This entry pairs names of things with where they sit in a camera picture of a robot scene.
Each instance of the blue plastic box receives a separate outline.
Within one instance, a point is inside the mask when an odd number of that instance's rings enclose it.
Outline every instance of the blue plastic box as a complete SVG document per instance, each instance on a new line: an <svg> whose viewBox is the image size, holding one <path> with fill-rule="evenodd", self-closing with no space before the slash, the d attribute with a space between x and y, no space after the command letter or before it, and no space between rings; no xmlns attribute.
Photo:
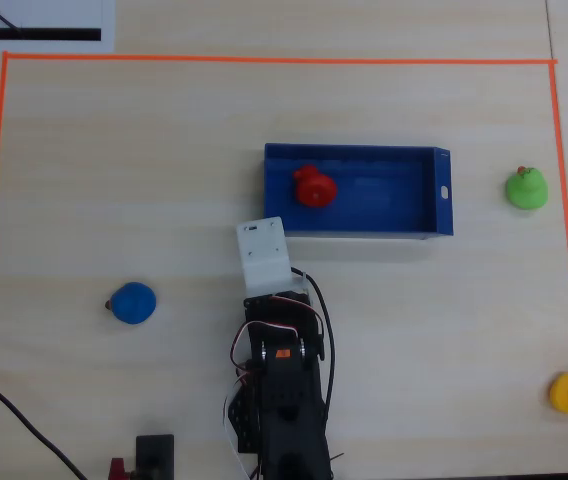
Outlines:
<svg viewBox="0 0 568 480"><path fill-rule="evenodd" d="M293 174L314 165L337 184L333 202L298 202ZM264 216L287 234L427 238L453 235L451 156L435 147L269 143Z"/></svg>

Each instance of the black cable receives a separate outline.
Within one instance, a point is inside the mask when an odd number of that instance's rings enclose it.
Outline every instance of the black cable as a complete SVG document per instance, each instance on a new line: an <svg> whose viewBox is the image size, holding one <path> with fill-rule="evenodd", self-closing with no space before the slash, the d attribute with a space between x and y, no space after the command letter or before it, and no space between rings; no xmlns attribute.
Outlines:
<svg viewBox="0 0 568 480"><path fill-rule="evenodd" d="M15 31L18 32L18 33L22 33L22 30L20 30L20 29L19 29L18 27L16 27L14 24L12 24L11 22L9 22L6 18L4 18L1 13L0 13L0 20L1 20L2 23L3 23L4 25L6 25L7 27L9 27L9 28L15 30Z"/></svg>
<svg viewBox="0 0 568 480"><path fill-rule="evenodd" d="M331 405L331 395L333 394L333 378L335 377L335 339L333 338L333 327L331 326L331 317L328 314L328 309L326 308L326 303L324 302L324 297L322 296L322 292L320 291L320 287L317 285L313 277L308 274L305 274L301 270L297 268L291 267L291 271L296 275L301 277L306 277L308 281L313 286L315 293L317 294L317 298L320 301L320 305L322 306L322 312L324 313L324 321L326 322L326 330L328 331L328 342L331 345L331 366L328 374L328 387L326 388L326 408L324 409L324 430L326 430L326 422L328 421L328 409Z"/></svg>
<svg viewBox="0 0 568 480"><path fill-rule="evenodd" d="M37 438L40 442L42 442L44 445L46 445L48 447L48 449L53 452L55 455L57 455L57 457L62 460L62 462L64 463L64 465L66 465L69 470L71 470L71 472L73 472L75 474L75 476L77 478L79 478L80 480L88 480L86 478L86 476L79 471L79 469L73 465L73 462L71 462L68 457L66 455L64 455L62 453L62 451L57 448L55 445L53 445L53 443L51 443L50 440L48 440L44 435L42 435L37 428L35 428L31 422L29 422L26 417L24 415L22 415L22 412L20 412L17 407L15 405L13 405L8 398L6 398L4 395L2 395L0 393L0 402L2 402L4 405L6 405L6 407L13 412L13 415L15 415L18 420L20 422L22 422L22 424L28 429L29 432L31 432L33 435L35 435L35 438Z"/></svg>

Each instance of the blue ball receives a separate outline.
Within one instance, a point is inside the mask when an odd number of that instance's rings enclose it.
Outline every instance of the blue ball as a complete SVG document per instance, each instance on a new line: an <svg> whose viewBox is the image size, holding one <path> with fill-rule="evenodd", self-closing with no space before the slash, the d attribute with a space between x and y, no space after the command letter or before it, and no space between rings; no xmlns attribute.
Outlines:
<svg viewBox="0 0 568 480"><path fill-rule="evenodd" d="M156 303L153 290L143 283L131 282L111 296L109 307L118 320L137 325L151 316Z"/></svg>

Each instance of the table surface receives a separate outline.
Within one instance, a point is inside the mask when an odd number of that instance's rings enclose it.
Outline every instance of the table surface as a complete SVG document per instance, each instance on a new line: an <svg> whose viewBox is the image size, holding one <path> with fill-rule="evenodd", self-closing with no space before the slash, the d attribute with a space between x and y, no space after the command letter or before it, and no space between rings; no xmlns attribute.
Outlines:
<svg viewBox="0 0 568 480"><path fill-rule="evenodd" d="M544 59L552 43L568 181L568 1L548 3L123 0L117 53ZM568 471L568 417L546 400L568 371L546 65L11 60L3 120L0 391L89 478L168 432L176 478L242 478L219 413L243 313L233 226L261 215L266 142L452 152L454 237L289 240L335 329L335 478ZM521 164L550 187L533 214L503 198ZM133 279L159 305L127 327L103 303ZM73 477L0 404L4 478Z"/></svg>

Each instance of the green toy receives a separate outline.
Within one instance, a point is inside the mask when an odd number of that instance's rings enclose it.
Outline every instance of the green toy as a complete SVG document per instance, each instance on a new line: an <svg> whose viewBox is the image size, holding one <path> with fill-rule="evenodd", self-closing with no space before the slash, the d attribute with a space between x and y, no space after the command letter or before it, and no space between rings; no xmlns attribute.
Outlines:
<svg viewBox="0 0 568 480"><path fill-rule="evenodd" d="M548 200L548 185L537 168L520 167L506 182L506 197L516 207L533 210Z"/></svg>

